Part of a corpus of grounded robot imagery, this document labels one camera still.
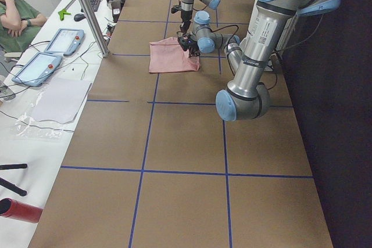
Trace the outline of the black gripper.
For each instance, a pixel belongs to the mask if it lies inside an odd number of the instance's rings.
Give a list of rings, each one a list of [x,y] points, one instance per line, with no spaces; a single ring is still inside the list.
[[[198,43],[193,35],[181,35],[177,38],[179,45],[184,52],[188,52],[189,57],[199,57],[200,50]]]
[[[181,2],[178,5],[174,5],[171,8],[171,13],[181,12],[181,32],[187,33],[191,24],[192,14],[193,14],[193,4]]]

